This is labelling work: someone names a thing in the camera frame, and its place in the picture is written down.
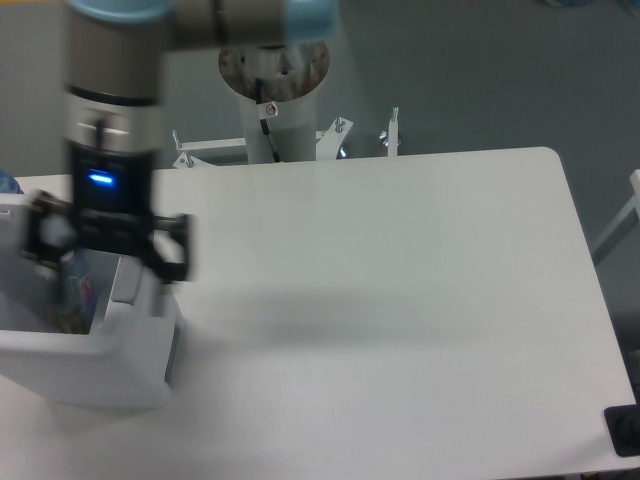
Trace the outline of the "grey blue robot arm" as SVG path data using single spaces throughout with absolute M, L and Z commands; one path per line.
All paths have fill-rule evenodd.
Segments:
M 80 248 L 137 258 L 166 284 L 188 276 L 188 260 L 168 262 L 152 242 L 164 230 L 187 248 L 190 234 L 187 215 L 158 217 L 151 207 L 164 54 L 306 44 L 330 34 L 336 10 L 333 1 L 67 3 L 71 198 L 35 197 L 22 248 L 52 272 L 56 299 L 64 293 L 63 258 Z

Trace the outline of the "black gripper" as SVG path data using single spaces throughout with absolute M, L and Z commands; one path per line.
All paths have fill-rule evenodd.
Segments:
M 107 151 L 74 142 L 67 146 L 72 204 L 38 190 L 26 205 L 20 247 L 24 258 L 51 273 L 52 301 L 64 300 L 63 258 L 76 244 L 142 258 L 163 284 L 188 281 L 193 217 L 154 217 L 151 189 L 156 152 Z

